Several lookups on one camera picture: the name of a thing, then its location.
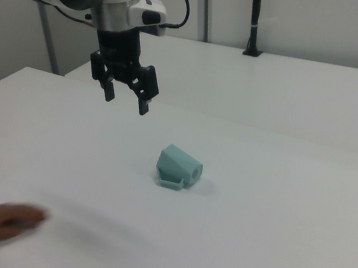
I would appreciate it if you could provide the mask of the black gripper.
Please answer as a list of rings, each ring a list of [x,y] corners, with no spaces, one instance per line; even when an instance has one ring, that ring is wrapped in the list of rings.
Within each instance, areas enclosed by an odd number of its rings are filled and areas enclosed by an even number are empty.
[[[155,67],[143,67],[139,62],[139,32],[97,30],[97,36],[99,51],[90,55],[91,76],[104,90],[105,100],[115,98],[113,78],[126,81],[138,98],[139,114],[148,113],[150,101],[159,94],[159,86]]]

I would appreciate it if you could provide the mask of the person's bare hand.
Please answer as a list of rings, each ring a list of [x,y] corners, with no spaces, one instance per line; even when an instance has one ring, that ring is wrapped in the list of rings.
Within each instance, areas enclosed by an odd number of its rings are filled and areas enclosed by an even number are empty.
[[[8,240],[35,229],[49,213],[33,205],[6,203],[0,205],[0,240]]]

